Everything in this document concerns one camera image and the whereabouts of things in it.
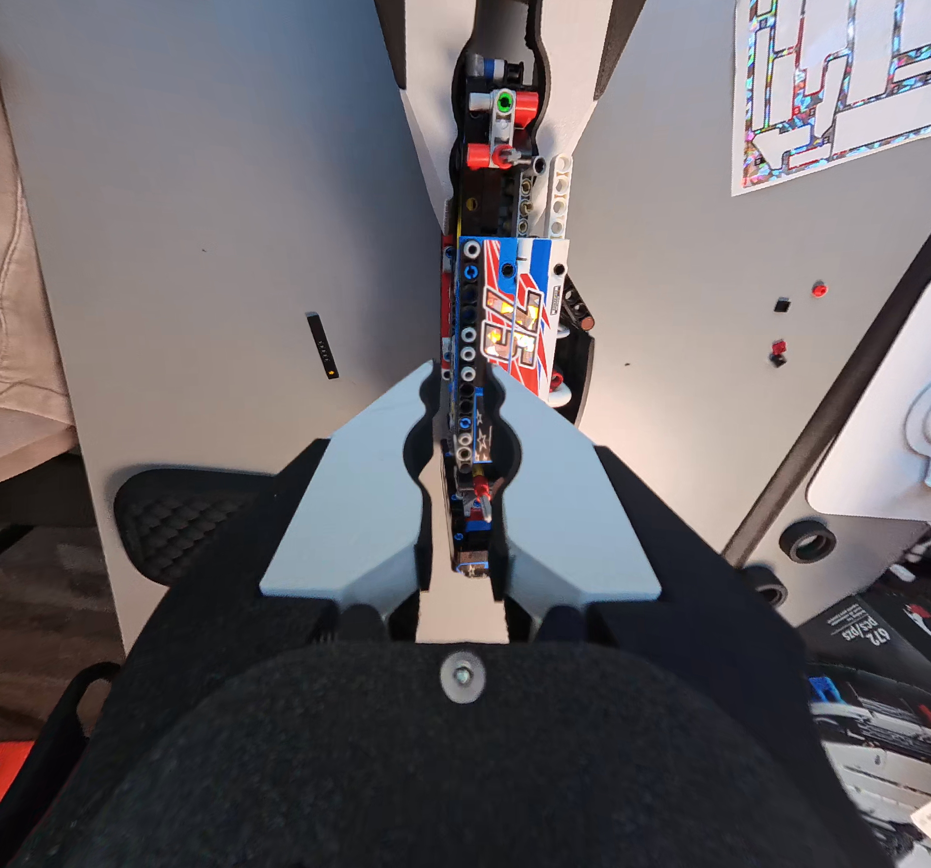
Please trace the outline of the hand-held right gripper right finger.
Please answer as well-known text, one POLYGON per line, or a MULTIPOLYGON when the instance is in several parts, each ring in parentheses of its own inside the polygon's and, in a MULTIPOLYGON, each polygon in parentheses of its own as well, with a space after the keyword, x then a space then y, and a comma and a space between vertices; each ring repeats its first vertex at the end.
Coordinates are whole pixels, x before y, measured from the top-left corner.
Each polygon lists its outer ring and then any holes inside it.
POLYGON ((495 600, 510 639, 531 639, 566 607, 650 603, 657 573, 595 446, 505 371, 486 384, 492 426, 489 545, 495 600))

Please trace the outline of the lego set cardboard box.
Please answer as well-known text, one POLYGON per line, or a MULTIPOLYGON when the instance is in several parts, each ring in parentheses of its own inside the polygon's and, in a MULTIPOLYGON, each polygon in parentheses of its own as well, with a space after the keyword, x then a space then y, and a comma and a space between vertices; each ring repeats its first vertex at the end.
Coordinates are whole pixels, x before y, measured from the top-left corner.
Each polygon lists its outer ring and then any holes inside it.
POLYGON ((929 573, 894 564, 798 632, 810 709, 845 792, 896 866, 929 866, 929 573))

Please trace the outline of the holographic sticker sheet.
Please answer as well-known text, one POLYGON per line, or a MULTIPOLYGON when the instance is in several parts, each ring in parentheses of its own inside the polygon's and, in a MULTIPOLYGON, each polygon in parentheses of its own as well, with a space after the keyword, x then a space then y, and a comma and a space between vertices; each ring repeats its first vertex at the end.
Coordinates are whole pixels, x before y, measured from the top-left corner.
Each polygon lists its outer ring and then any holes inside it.
POLYGON ((732 194, 929 136, 930 0, 737 0, 732 194))

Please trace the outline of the black lego tile yellow arrow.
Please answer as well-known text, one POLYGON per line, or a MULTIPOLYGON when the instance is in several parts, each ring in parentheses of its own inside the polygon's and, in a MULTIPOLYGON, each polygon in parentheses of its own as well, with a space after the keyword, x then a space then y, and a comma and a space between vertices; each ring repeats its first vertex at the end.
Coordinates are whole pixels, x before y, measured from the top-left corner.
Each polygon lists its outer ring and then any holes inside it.
POLYGON ((339 369, 320 315, 309 312, 305 317, 327 378, 330 380, 338 379, 340 377, 339 369))

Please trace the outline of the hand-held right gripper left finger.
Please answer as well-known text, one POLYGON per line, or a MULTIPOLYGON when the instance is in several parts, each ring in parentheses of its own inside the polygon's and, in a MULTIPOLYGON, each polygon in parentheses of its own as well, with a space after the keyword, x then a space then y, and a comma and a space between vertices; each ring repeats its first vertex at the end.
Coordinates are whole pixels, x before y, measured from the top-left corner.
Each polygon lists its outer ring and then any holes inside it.
POLYGON ((260 583, 383 618, 429 587, 437 362, 425 362, 332 434, 260 583))

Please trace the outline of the person's beige sweatshirt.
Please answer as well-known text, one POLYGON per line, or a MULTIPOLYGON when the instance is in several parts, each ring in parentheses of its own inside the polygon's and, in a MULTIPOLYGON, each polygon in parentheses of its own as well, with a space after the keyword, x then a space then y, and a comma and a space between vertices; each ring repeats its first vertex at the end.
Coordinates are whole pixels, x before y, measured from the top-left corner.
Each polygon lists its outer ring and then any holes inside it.
POLYGON ((77 442, 38 250, 1 112, 1 480, 77 442))

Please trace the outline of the blue white lego race car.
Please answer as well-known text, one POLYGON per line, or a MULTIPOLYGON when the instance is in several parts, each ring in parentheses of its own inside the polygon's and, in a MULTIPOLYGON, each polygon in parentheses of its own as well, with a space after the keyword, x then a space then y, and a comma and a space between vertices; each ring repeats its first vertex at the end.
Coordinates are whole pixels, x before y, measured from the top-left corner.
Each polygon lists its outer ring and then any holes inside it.
POLYGON ((452 152, 458 217, 443 238, 441 375, 449 386, 443 455, 450 565, 490 573, 494 426, 487 385, 507 373, 578 424, 594 318, 569 273, 573 157, 539 153, 537 87, 522 63, 465 56, 461 134, 452 152))

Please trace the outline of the orange traffic cone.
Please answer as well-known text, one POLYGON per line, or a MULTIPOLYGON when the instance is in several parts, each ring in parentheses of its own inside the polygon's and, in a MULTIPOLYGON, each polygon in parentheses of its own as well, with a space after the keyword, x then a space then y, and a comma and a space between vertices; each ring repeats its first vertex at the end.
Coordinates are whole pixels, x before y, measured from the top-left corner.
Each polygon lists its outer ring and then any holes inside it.
POLYGON ((26 807, 40 794, 45 752, 38 740, 1 741, 1 801, 26 807))

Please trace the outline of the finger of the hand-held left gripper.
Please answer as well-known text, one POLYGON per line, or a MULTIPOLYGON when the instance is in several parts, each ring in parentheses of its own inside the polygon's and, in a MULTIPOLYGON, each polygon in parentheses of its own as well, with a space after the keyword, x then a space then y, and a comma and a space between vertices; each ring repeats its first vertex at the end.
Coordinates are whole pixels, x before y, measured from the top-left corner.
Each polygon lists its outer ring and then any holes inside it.
POLYGON ((471 38, 476 0, 404 0, 405 88, 411 128, 428 197, 443 230, 453 198, 449 157, 457 139, 452 80, 471 38))
POLYGON ((599 98, 614 0, 531 0, 530 46, 540 56, 542 111, 535 124, 547 159, 571 154, 599 98))

